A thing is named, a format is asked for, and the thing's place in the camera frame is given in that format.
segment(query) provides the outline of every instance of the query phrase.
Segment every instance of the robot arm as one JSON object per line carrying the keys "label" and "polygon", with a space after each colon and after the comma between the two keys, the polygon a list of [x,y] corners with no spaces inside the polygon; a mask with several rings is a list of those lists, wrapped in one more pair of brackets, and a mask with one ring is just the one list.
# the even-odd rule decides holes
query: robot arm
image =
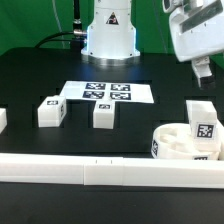
{"label": "robot arm", "polygon": [[224,0],[163,0],[170,13],[169,26],[175,54],[180,62],[191,61],[199,87],[214,86],[209,55],[223,52]]}

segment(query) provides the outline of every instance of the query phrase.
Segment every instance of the green background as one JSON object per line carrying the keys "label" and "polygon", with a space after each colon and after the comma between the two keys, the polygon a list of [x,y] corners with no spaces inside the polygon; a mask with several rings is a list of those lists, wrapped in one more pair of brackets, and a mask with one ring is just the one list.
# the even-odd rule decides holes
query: green background
{"label": "green background", "polygon": [[[73,0],[55,0],[55,3],[62,30],[72,31]],[[80,0],[84,28],[93,19],[93,5],[94,0]],[[138,50],[173,53],[168,18],[169,14],[163,13],[162,0],[133,0],[132,23],[137,29]],[[14,47],[34,47],[46,36],[57,32],[52,0],[0,0],[0,55]],[[63,46],[48,43],[43,47]],[[222,55],[213,59],[223,65]]]}

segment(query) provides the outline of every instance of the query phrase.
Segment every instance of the warning label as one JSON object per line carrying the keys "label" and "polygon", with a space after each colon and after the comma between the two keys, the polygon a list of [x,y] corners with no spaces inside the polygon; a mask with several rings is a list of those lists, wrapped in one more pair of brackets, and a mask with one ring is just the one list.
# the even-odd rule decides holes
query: warning label
{"label": "warning label", "polygon": [[111,16],[110,16],[110,18],[107,20],[107,23],[106,23],[106,24],[119,25],[114,12],[111,14]]}

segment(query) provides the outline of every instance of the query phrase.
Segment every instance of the black table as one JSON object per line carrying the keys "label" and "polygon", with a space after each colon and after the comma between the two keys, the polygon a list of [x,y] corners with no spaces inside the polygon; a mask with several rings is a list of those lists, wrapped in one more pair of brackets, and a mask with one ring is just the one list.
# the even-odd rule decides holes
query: black table
{"label": "black table", "polygon": [[[189,63],[144,54],[141,63],[104,68],[69,50],[17,48],[0,57],[0,107],[7,108],[1,153],[150,158],[156,127],[187,123],[187,99],[210,100],[224,120],[224,71],[201,91]],[[93,129],[92,101],[67,101],[59,128],[38,128],[37,108],[65,82],[150,84],[155,104],[116,103],[113,130]],[[224,191],[209,189],[0,184],[0,223],[223,223]]]}

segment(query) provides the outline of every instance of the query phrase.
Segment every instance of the white paper sheet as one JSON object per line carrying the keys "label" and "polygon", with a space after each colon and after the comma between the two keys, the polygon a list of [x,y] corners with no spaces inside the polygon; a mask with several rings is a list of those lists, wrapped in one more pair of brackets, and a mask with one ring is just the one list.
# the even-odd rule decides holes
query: white paper sheet
{"label": "white paper sheet", "polygon": [[149,85],[130,83],[67,81],[60,93],[70,100],[99,100],[154,103]]}

